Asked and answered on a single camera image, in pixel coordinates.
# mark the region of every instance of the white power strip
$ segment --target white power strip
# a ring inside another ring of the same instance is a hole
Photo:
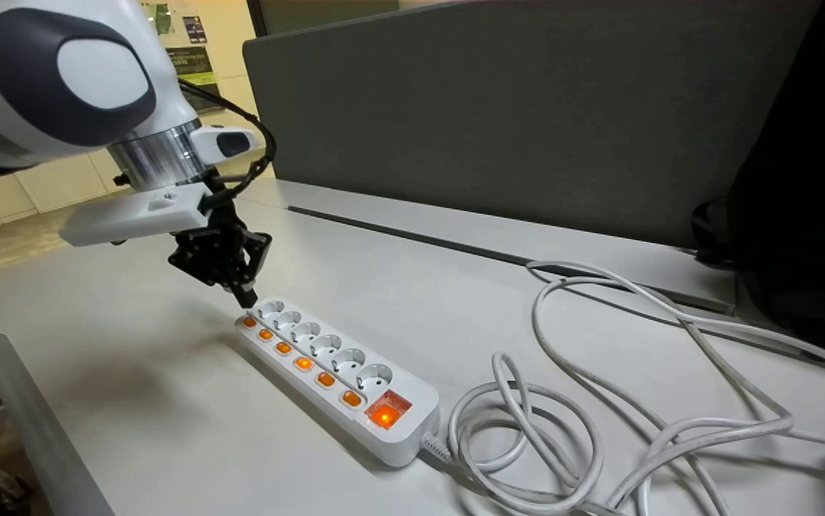
[[[283,300],[262,300],[237,329],[295,393],[388,468],[406,468],[439,418],[439,393]]]

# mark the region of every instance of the floor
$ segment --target floor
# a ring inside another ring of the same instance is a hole
[[[56,229],[63,227],[68,209],[46,211],[25,220],[0,227],[0,270],[16,267],[22,262],[40,257],[46,252],[63,250]],[[28,516],[48,516],[46,498],[35,487],[35,472],[19,449],[19,441],[9,425],[0,425],[0,468],[30,485],[30,498],[22,510]]]

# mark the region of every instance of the electrical outlet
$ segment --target electrical outlet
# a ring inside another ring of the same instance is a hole
[[[283,300],[237,319],[242,346],[388,468],[406,468],[439,418],[439,393]]]

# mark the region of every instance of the orange power switch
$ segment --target orange power switch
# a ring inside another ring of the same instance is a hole
[[[298,371],[310,371],[310,366],[314,366],[314,362],[307,359],[307,355],[298,355],[298,359],[295,359],[295,366],[298,366]]]
[[[335,378],[324,371],[324,373],[318,375],[318,385],[333,388]]]
[[[344,393],[344,404],[357,406],[364,399],[356,391]]]
[[[291,353],[291,343],[288,343],[288,342],[277,342],[274,350],[277,350],[280,355],[288,355],[288,353]]]
[[[387,391],[370,409],[366,418],[388,429],[411,404],[397,393]]]

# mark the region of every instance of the socket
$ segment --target socket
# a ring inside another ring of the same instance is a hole
[[[344,429],[338,438],[357,441],[387,468],[416,462],[439,421],[430,385],[277,299],[237,319],[237,329],[247,353]]]

